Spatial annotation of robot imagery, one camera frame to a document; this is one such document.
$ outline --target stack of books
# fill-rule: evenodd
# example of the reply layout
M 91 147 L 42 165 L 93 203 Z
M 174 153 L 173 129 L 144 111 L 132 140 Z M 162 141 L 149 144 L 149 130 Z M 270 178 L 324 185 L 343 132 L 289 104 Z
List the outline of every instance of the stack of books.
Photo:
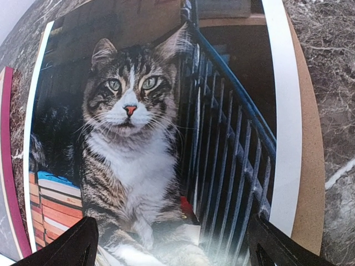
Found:
M 66 178 L 40 171 L 37 180 L 31 173 L 32 220 L 37 248 L 41 249 L 83 218 L 83 205 L 80 188 Z
M 36 182 L 36 176 L 32 172 L 29 173 L 29 193 L 35 243 L 37 250 L 40 250 L 45 247 L 43 215 L 40 205 L 39 188 Z

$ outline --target cat's ear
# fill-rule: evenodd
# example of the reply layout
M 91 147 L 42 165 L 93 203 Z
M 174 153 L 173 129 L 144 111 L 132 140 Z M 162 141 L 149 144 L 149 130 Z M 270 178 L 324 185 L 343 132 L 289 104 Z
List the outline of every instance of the cat's ear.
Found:
M 172 36 L 155 47 L 156 54 L 163 59 L 171 59 L 177 54 L 190 52 L 193 45 L 189 29 L 190 25 L 185 22 Z
M 93 56 L 91 59 L 92 68 L 95 68 L 97 65 L 107 63 L 109 60 L 114 57 L 117 53 L 117 50 L 113 44 L 106 38 L 101 39 L 95 46 Z

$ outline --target cat's eye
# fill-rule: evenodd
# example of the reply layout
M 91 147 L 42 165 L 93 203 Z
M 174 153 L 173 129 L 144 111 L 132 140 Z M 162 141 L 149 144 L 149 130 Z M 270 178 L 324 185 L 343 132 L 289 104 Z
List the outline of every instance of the cat's eye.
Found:
M 156 76 L 151 76 L 150 78 L 147 78 L 143 82 L 142 89 L 144 89 L 144 90 L 152 89 L 156 85 L 157 81 L 158 81 L 158 78 Z
M 121 87 L 120 81 L 118 81 L 116 79 L 109 80 L 108 85 L 109 85 L 110 89 L 114 90 L 114 91 L 118 91 Z

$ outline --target cat's nose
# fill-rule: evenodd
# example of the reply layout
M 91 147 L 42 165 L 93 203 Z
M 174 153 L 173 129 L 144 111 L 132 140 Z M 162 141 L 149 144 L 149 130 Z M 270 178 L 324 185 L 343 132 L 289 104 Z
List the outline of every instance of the cat's nose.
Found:
M 127 105 L 123 107 L 123 109 L 126 110 L 128 116 L 132 116 L 133 112 L 137 109 L 137 106 Z

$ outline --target cat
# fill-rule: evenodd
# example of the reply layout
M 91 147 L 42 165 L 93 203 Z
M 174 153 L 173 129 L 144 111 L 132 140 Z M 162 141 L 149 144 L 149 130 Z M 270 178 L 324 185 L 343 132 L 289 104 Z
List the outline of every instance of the cat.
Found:
M 188 23 L 158 45 L 117 51 L 101 39 L 94 48 L 79 183 L 84 214 L 97 220 L 112 266 L 211 265 L 184 234 L 176 173 L 177 58 L 190 49 Z M 45 161 L 40 140 L 32 139 L 31 158 Z

